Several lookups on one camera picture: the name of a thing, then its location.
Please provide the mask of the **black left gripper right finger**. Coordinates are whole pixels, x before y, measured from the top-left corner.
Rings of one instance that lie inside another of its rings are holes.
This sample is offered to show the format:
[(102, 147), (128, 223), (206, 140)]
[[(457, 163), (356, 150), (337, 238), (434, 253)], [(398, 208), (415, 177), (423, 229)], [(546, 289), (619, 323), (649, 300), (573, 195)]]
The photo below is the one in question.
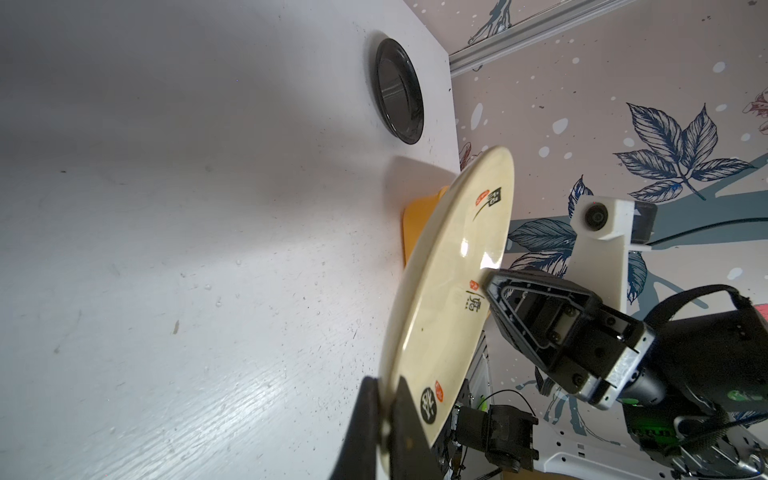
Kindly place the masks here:
[(400, 377), (391, 404), (389, 475), (393, 480), (442, 479), (439, 463), (431, 451), (415, 408), (407, 381)]

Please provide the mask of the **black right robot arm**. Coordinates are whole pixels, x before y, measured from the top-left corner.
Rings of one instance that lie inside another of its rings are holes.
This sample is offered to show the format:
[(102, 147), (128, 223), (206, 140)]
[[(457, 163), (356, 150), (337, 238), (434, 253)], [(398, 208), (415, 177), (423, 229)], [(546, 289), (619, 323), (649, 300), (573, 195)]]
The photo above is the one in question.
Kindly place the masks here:
[(504, 338), (546, 382), (606, 410), (675, 479), (763, 479), (767, 322), (728, 285), (677, 293), (634, 319), (595, 292), (535, 270), (483, 284)]

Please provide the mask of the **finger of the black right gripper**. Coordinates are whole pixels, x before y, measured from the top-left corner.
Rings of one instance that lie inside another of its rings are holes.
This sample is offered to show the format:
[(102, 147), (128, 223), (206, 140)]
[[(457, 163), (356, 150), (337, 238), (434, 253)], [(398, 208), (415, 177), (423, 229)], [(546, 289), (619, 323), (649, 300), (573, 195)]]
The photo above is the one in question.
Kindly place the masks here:
[(494, 270), (482, 288), (502, 336), (545, 373), (603, 305), (593, 291), (535, 269)]

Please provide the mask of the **cream yellow plate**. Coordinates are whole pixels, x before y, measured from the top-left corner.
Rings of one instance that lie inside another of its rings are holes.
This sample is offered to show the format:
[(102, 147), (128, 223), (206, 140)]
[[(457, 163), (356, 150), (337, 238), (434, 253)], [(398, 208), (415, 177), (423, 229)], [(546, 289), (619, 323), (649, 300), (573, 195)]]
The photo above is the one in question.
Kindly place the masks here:
[(388, 474), (389, 414), (400, 377), (430, 447), (457, 400), (489, 314), (481, 284), (504, 256), (514, 180), (507, 148), (482, 152), (449, 185), (405, 264), (379, 367), (380, 458)]

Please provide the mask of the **small black plate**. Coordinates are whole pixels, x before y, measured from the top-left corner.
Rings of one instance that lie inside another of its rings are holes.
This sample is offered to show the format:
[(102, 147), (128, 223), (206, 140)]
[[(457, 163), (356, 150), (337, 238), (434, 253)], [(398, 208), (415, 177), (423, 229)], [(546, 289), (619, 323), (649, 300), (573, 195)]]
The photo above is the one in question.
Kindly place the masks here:
[(425, 104), (420, 82), (404, 47), (385, 38), (377, 47), (373, 93), (380, 115), (392, 135), (415, 145), (425, 125)]

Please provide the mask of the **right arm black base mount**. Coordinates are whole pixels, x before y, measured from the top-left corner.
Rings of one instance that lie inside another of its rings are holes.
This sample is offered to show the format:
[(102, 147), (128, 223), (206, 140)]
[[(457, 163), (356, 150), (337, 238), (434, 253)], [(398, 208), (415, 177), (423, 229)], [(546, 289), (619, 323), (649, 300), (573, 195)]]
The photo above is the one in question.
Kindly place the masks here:
[(458, 409), (454, 438), (458, 444), (482, 452), (503, 471), (533, 470), (539, 452), (533, 447), (538, 418), (510, 405), (492, 405), (487, 411)]

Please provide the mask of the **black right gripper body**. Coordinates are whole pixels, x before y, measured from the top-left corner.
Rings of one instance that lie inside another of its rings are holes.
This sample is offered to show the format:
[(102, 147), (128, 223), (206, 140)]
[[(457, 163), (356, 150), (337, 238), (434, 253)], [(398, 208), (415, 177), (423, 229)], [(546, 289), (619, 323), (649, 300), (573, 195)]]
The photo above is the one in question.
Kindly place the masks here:
[(666, 397), (666, 381), (651, 365), (656, 343), (656, 332), (645, 322), (602, 306), (578, 318), (551, 379), (600, 410), (616, 402), (657, 405)]

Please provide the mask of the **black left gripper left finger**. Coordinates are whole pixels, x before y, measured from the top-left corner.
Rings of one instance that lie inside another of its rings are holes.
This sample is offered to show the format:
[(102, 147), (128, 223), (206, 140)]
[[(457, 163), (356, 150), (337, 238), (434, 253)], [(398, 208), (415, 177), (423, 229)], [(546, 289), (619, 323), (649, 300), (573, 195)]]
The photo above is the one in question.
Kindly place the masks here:
[(378, 380), (364, 377), (331, 480), (376, 478), (380, 431)]

